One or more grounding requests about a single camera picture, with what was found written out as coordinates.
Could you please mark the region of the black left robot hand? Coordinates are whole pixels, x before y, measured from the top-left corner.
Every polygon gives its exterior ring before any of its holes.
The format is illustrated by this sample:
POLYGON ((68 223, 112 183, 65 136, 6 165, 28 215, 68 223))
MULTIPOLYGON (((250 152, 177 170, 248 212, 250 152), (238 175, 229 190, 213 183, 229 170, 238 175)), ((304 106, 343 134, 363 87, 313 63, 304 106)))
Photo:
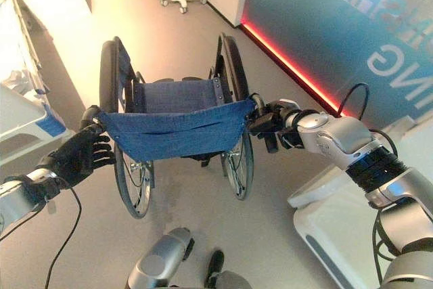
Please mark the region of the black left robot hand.
POLYGON ((44 156, 37 168, 48 169, 70 186, 76 186, 95 169, 116 163, 110 138, 103 132, 97 124, 85 127, 57 150, 44 156))

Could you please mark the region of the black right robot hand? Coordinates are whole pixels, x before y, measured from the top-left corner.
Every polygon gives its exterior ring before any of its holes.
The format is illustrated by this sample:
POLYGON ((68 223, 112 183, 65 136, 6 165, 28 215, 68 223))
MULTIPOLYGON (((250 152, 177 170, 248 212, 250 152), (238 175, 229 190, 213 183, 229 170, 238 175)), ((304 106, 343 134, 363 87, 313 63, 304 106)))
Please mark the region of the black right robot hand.
POLYGON ((278 151, 275 133, 285 127, 287 115, 293 110, 298 110, 299 106, 288 99, 265 104, 257 93, 253 94, 251 99, 255 102, 257 109, 250 115, 248 130, 259 139, 264 139, 268 153, 274 154, 278 151))

